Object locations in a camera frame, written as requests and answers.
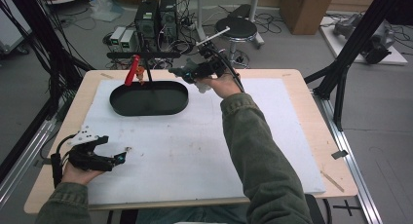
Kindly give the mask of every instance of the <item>red clothespin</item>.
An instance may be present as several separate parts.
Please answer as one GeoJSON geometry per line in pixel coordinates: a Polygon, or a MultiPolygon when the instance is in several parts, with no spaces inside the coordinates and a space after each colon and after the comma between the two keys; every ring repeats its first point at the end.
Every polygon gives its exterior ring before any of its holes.
{"type": "Polygon", "coordinates": [[[133,56],[133,63],[131,64],[131,70],[127,75],[127,79],[125,80],[125,85],[130,86],[131,82],[133,81],[133,77],[136,74],[137,66],[139,65],[140,56],[133,56]]]}

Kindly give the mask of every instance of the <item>power supply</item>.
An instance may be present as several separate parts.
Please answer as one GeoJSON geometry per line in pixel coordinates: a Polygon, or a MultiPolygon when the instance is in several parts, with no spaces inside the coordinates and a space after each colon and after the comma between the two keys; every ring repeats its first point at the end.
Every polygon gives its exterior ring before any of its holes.
{"type": "Polygon", "coordinates": [[[121,46],[123,52],[136,52],[137,42],[134,30],[127,29],[121,39],[121,46]]]}
{"type": "Polygon", "coordinates": [[[122,36],[124,35],[126,28],[125,27],[117,27],[115,32],[113,32],[112,36],[110,36],[110,50],[112,52],[121,52],[122,51],[122,46],[121,46],[121,39],[122,36]]]}
{"type": "Polygon", "coordinates": [[[164,31],[164,41],[176,41],[178,39],[176,0],[161,0],[159,12],[164,31]]]}
{"type": "Polygon", "coordinates": [[[143,38],[155,39],[160,31],[160,16],[157,0],[142,0],[134,18],[136,32],[143,38]]]}

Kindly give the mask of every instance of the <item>wooden table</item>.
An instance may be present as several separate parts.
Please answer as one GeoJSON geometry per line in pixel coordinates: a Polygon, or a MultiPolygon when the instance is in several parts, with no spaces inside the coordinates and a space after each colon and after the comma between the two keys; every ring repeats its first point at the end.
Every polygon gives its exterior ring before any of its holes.
{"type": "MultiPolygon", "coordinates": [[[[247,78],[280,78],[290,95],[297,117],[305,133],[312,153],[319,166],[326,192],[316,195],[316,198],[352,197],[357,194],[357,186],[343,159],[334,160],[331,154],[338,151],[337,145],[317,108],[313,97],[305,84],[300,72],[294,69],[244,69],[238,70],[242,79],[247,78]]],[[[89,108],[94,100],[94,94],[100,80],[125,79],[128,71],[97,70],[86,74],[85,79],[73,100],[60,131],[56,136],[51,154],[56,151],[57,145],[68,135],[76,133],[82,126],[89,108]]],[[[166,70],[153,70],[154,80],[175,79],[173,74],[166,70]]],[[[64,155],[67,147],[62,147],[60,154],[64,155]]],[[[41,206],[47,201],[54,191],[52,167],[44,165],[26,201],[24,210],[27,213],[38,213],[41,206]]],[[[151,206],[175,205],[212,205],[244,203],[247,199],[234,199],[232,201],[191,201],[164,204],[122,204],[94,206],[91,209],[113,208],[140,208],[151,206]]]]}

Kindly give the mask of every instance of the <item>human hand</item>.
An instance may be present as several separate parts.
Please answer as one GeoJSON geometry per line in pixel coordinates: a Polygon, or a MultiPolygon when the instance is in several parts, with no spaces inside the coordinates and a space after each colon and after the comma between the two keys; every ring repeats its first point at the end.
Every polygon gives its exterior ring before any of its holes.
{"type": "Polygon", "coordinates": [[[240,87],[238,87],[234,77],[228,70],[219,78],[213,79],[208,77],[197,79],[196,81],[210,86],[217,95],[224,99],[232,94],[241,93],[240,87]]]}
{"type": "Polygon", "coordinates": [[[103,171],[98,170],[82,170],[80,168],[75,168],[69,162],[67,162],[66,167],[64,168],[63,178],[61,182],[71,182],[79,183],[83,185],[88,185],[95,177],[103,174],[103,171]]]}

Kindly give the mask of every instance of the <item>black stool seat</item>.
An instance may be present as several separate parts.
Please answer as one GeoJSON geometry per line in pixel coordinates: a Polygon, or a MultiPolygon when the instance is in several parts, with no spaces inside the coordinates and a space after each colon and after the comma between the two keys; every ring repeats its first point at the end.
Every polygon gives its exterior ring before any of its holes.
{"type": "Polygon", "coordinates": [[[230,27],[231,29],[224,32],[222,36],[227,37],[230,41],[251,41],[257,34],[255,24],[247,19],[227,17],[220,19],[216,25],[216,31],[220,32],[230,27]]]}

